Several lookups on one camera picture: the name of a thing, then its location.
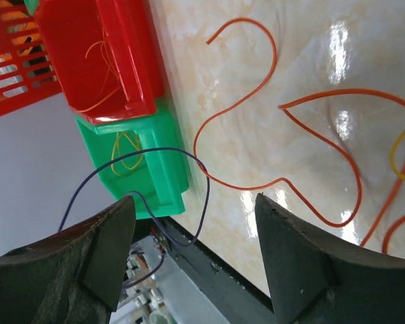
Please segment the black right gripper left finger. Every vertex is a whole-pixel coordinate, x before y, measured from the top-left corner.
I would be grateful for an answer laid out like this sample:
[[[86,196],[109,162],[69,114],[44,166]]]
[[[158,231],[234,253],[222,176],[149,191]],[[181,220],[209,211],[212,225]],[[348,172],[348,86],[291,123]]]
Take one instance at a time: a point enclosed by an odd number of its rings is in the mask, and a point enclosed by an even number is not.
[[[108,323],[136,225],[128,196],[0,256],[0,323]]]

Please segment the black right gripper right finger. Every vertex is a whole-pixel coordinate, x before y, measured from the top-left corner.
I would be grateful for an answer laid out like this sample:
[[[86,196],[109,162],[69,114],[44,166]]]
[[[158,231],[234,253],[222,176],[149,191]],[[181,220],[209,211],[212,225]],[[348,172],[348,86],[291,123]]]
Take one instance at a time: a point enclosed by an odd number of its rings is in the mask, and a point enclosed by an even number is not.
[[[278,323],[405,323],[405,259],[349,243],[263,194],[254,213]]]

